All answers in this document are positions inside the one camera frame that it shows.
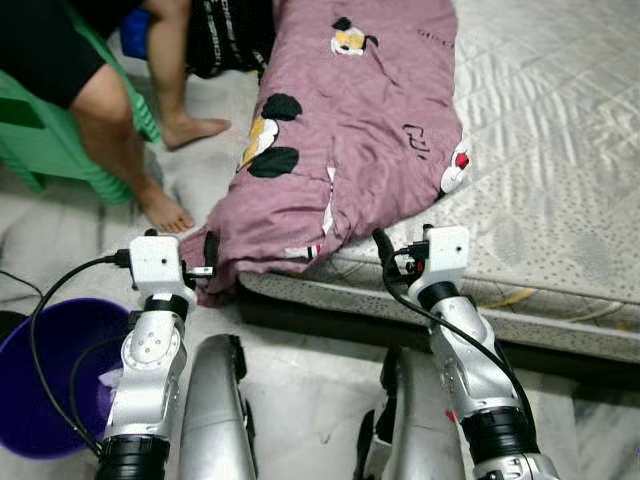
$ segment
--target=yellow cable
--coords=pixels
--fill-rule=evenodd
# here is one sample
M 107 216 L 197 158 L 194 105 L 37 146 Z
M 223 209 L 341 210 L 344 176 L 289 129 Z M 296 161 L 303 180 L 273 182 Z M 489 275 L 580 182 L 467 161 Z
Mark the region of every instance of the yellow cable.
M 525 288 L 515 295 L 505 298 L 504 300 L 500 300 L 498 302 L 486 303 L 484 305 L 480 305 L 481 308 L 499 308 L 499 307 L 508 307 L 509 305 L 515 305 L 522 300 L 529 298 L 531 295 L 536 293 L 537 290 L 535 288 Z

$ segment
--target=blue object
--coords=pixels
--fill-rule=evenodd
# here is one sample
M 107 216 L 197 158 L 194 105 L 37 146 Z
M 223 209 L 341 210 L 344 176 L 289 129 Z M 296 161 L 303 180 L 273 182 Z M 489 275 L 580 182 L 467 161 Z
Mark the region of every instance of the blue object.
M 120 24 L 122 53 L 128 57 L 147 59 L 147 32 L 151 14 L 139 8 L 133 10 Z
M 84 443 L 54 410 L 38 380 L 25 320 L 0 347 L 0 444 L 27 458 L 59 458 Z M 94 298 L 74 299 L 46 308 L 38 318 L 36 346 L 56 398 L 69 408 L 69 375 L 88 347 L 128 332 L 122 307 Z M 111 392 L 98 376 L 122 366 L 120 342 L 88 355 L 77 374 L 76 404 L 80 418 L 97 438 L 111 410 Z

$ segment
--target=floor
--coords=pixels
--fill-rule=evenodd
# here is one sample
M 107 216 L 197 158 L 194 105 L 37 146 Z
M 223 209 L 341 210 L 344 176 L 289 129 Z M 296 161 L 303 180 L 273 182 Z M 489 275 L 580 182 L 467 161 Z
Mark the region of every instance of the floor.
M 140 73 L 137 84 L 148 93 L 149 82 L 140 65 L 128 68 Z M 187 96 L 194 114 L 230 118 L 232 130 L 176 153 L 149 147 L 162 167 L 165 189 L 198 224 L 224 195 L 233 174 L 244 148 L 256 88 L 254 76 L 235 72 L 191 82 Z M 126 246 L 148 226 L 135 206 L 104 206 L 80 182 L 52 179 L 44 195 L 33 194 L 0 163 L 0 268 L 41 288 L 101 252 Z M 71 282 L 57 298 L 98 296 L 131 308 L 137 298 L 128 286 L 124 272 L 101 267 Z M 23 286 L 0 276 L 0 309 L 27 313 L 35 301 Z M 385 352 L 248 326 L 233 305 L 197 309 L 188 324 L 187 350 L 193 352 L 207 335 L 223 332 L 240 335 L 245 346 L 249 373 L 242 388 L 254 409 L 260 478 L 351 478 L 360 420 L 381 393 L 378 377 Z M 640 478 L 638 394 L 593 390 L 534 372 L 518 374 L 537 418 L 540 446 L 554 461 L 560 478 Z M 177 425 L 174 447 L 179 433 Z M 0 479 L 14 480 L 92 478 L 95 469 L 87 452 L 37 462 L 2 449 L 0 464 Z M 177 478 L 177 465 L 178 449 L 173 448 L 167 478 Z

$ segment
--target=black cable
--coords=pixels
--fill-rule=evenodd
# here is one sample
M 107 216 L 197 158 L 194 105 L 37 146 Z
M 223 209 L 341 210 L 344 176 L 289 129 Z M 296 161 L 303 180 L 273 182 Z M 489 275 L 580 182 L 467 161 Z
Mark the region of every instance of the black cable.
M 402 248 L 400 250 L 395 251 L 392 256 L 387 257 L 387 260 L 384 262 L 384 265 L 382 268 L 382 281 L 384 282 L 384 286 L 386 287 L 386 289 L 389 291 L 389 293 L 394 299 L 396 299 L 398 302 L 400 302 L 402 305 L 404 305 L 408 309 L 413 310 L 414 312 L 427 317 L 429 320 L 443 326 L 444 328 L 447 328 L 448 330 L 451 330 L 453 333 L 455 333 L 459 337 L 469 342 L 476 349 L 478 349 L 482 354 L 484 354 L 489 360 L 495 363 L 500 370 L 502 370 L 502 372 L 507 376 L 507 378 L 509 378 L 509 380 L 513 384 L 513 388 L 515 389 L 518 397 L 520 398 L 520 401 L 522 402 L 522 406 L 524 408 L 524 414 L 527 417 L 527 422 L 529 423 L 529 427 L 531 428 L 532 437 L 535 440 L 536 426 L 533 418 L 533 412 L 531 411 L 531 404 L 529 403 L 529 399 L 527 398 L 527 395 L 524 391 L 524 388 L 522 387 L 522 384 L 513 373 L 513 370 L 511 370 L 511 367 L 506 363 L 506 360 L 503 361 L 500 357 L 495 355 L 493 352 L 487 349 L 484 345 L 482 345 L 476 339 L 474 339 L 473 337 L 465 333 L 463 330 L 460 330 L 455 325 L 452 325 L 451 323 L 447 322 L 443 318 L 437 315 L 434 315 L 433 313 L 422 308 L 421 306 L 416 305 L 410 302 L 409 300 L 406 300 L 396 291 L 393 283 L 391 283 L 391 276 L 389 275 L 389 270 L 393 267 L 393 265 L 396 265 L 396 268 L 397 268 L 397 264 L 395 263 L 395 259 L 397 256 L 407 255 L 407 254 L 409 254 L 409 249 Z
M 80 418 L 80 414 L 78 412 L 78 405 L 76 403 L 76 377 L 78 375 L 78 370 L 80 370 L 80 365 L 82 365 L 82 362 L 85 361 L 85 359 L 89 356 L 89 354 L 93 353 L 95 350 L 99 350 L 102 347 L 105 347 L 111 343 L 114 342 L 122 342 L 125 338 L 127 338 L 126 335 L 119 335 L 117 337 L 113 337 L 110 338 L 108 340 L 105 340 L 104 342 L 100 342 L 97 343 L 95 345 L 92 345 L 91 347 L 85 349 L 80 356 L 76 359 L 75 363 L 73 364 L 73 368 L 71 369 L 71 374 L 69 375 L 69 405 L 71 407 L 71 415 L 73 415 L 73 419 L 75 420 L 76 424 L 78 425 L 78 428 L 83 430 L 84 433 L 93 438 L 93 434 L 89 431 L 89 429 L 87 428 L 87 426 L 84 424 L 84 422 L 82 421 L 82 419 Z
M 84 432 L 84 430 L 81 427 L 79 427 L 73 421 L 73 419 L 69 417 L 69 415 L 67 415 L 67 413 L 62 408 L 62 405 L 60 405 L 60 402 L 56 399 L 55 395 L 53 394 L 53 391 L 49 386 L 49 382 L 47 382 L 47 379 L 42 370 L 42 364 L 40 363 L 40 357 L 38 356 L 38 352 L 36 349 L 36 325 L 37 325 L 38 319 L 40 318 L 39 317 L 40 313 L 42 312 L 45 305 L 49 302 L 53 294 L 57 290 L 59 290 L 60 287 L 62 287 L 62 285 L 64 285 L 71 277 L 73 277 L 74 275 L 77 275 L 81 271 L 86 270 L 87 268 L 92 267 L 94 265 L 98 265 L 100 263 L 114 263 L 115 261 L 116 261 L 115 255 L 109 255 L 106 257 L 97 258 L 95 260 L 91 260 L 90 262 L 84 263 L 79 267 L 74 268 L 65 276 L 63 276 L 60 280 L 58 280 L 53 285 L 53 287 L 49 289 L 49 291 L 43 296 L 43 298 L 40 300 L 40 302 L 36 306 L 35 310 L 31 314 L 31 325 L 29 329 L 29 333 L 30 333 L 29 343 L 31 346 L 31 355 L 33 357 L 34 367 L 35 367 L 36 373 L 38 374 L 38 378 L 40 379 L 40 383 L 42 384 L 42 387 L 44 388 L 44 391 L 47 394 L 47 397 L 49 398 L 49 401 L 51 402 L 55 410 L 58 412 L 58 414 L 62 417 L 62 419 L 67 423 L 67 425 L 69 425 L 69 427 L 87 444 L 87 447 L 89 447 L 89 449 L 91 449 L 91 451 L 97 457 L 100 457 L 100 452 L 101 452 L 100 444 L 96 442 L 96 440 L 91 435 L 87 435 Z
M 24 280 L 24 279 L 22 279 L 20 277 L 17 277 L 12 273 L 7 272 L 6 270 L 0 270 L 0 274 L 1 275 L 5 275 L 5 276 L 15 280 L 16 282 L 20 282 L 20 283 L 22 283 L 22 284 L 24 284 L 24 285 L 26 285 L 28 287 L 31 287 L 33 290 L 35 290 L 38 293 L 38 296 L 40 297 L 40 300 L 42 300 L 42 297 L 44 296 L 42 294 L 42 290 L 40 290 L 38 287 L 36 287 L 33 283 L 27 282 L 26 280 Z

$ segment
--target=knee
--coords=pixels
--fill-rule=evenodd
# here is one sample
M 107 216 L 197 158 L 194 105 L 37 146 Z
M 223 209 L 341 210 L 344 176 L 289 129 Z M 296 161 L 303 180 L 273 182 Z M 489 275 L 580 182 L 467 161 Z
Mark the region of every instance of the knee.
M 81 126 L 126 134 L 133 129 L 129 95 L 118 74 L 109 66 L 101 68 L 82 88 L 71 112 Z
M 162 20 L 186 20 L 191 13 L 191 0 L 147 0 L 143 7 Z
M 126 136 L 134 130 L 133 112 L 128 98 L 100 103 L 88 116 L 94 123 L 113 134 Z

